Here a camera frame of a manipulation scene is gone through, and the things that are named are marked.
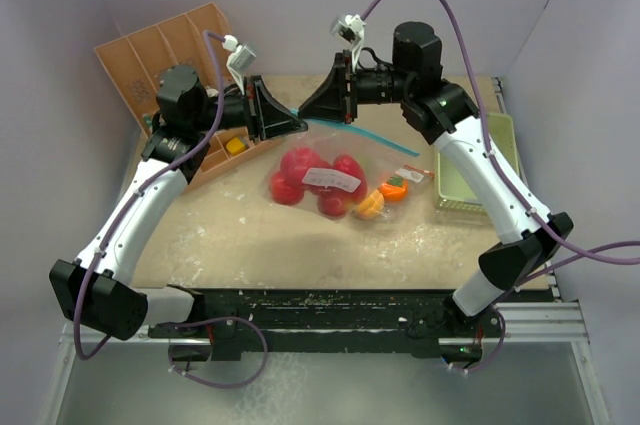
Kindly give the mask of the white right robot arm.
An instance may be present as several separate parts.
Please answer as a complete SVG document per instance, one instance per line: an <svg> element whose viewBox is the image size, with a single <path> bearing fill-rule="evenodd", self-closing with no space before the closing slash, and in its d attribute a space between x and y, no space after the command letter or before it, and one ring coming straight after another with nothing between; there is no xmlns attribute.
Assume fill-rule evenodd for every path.
<svg viewBox="0 0 640 425"><path fill-rule="evenodd" d="M444 314L452 334L467 336L479 326L481 312L553 257L574 224L530 192L485 133L485 115L460 86L443 78L442 42L430 25L398 25L391 62L372 69L358 66L364 48L359 16L338 18L331 32L349 47L335 55L300 117L350 123L360 105L399 104L407 123L458 170L494 225L498 244L480 255L478 272L452 294Z"/></svg>

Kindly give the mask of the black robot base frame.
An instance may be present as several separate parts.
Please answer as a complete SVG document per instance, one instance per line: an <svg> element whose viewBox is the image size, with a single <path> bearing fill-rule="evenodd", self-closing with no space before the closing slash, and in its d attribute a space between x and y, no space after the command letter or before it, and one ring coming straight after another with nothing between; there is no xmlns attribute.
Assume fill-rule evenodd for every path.
<svg viewBox="0 0 640 425"><path fill-rule="evenodd" d="M244 352L399 353L474 363L504 327L488 308L455 311L449 290L214 289L195 292L186 327L150 327L155 339L193 345L213 360Z"/></svg>

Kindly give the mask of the clear bag blue zipper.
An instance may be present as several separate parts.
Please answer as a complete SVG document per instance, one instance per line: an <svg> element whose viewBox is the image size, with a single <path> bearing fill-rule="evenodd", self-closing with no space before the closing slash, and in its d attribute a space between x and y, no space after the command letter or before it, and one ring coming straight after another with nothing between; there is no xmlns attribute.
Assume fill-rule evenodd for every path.
<svg viewBox="0 0 640 425"><path fill-rule="evenodd" d="M281 158L292 148L309 147L321 157L321 161L309 168L302 181L294 184L304 190L303 200L294 206L281 205L302 210L332 221L358 220L351 216L352 209L362 202L390 175L419 156L419 153L378 133L353 125L310 120L308 130L293 134L283 142L283 149L277 154L263 182L263 196L270 203L269 180L280 171ZM355 200L351 193L360 180L333 168L333 161L339 155L350 155L362 167L368 185L363 200Z"/></svg>

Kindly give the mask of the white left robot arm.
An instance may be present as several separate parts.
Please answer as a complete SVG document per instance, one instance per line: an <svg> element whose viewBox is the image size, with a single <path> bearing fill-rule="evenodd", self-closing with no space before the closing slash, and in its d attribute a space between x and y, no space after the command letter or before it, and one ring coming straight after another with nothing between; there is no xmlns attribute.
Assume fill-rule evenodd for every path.
<svg viewBox="0 0 640 425"><path fill-rule="evenodd" d="M131 184L92 242L73 261L57 261L49 273L75 331L86 326L127 340L143 325L169 322L184 337L202 332L206 314L195 292L171 285L136 290L130 283L151 235L195 178L218 130L245 128L254 142L307 130L260 77L249 85L249 95L211 97L191 66L162 74L157 124Z"/></svg>

